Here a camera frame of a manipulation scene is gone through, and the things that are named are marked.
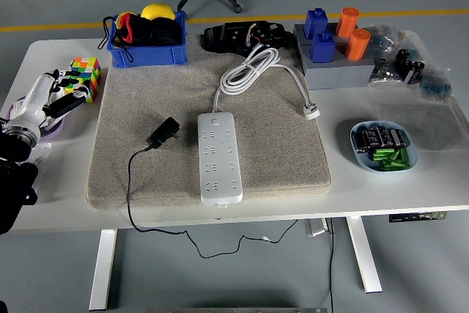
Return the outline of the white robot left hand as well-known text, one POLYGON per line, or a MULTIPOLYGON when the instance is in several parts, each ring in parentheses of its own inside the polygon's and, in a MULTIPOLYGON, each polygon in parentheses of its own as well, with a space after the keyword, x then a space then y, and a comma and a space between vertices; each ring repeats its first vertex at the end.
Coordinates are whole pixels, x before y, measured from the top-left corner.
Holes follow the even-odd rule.
POLYGON ((42 74, 25 96, 16 115, 4 126, 4 132, 40 136, 49 118, 56 124, 73 109, 86 102, 92 81, 75 70, 54 70, 42 74))

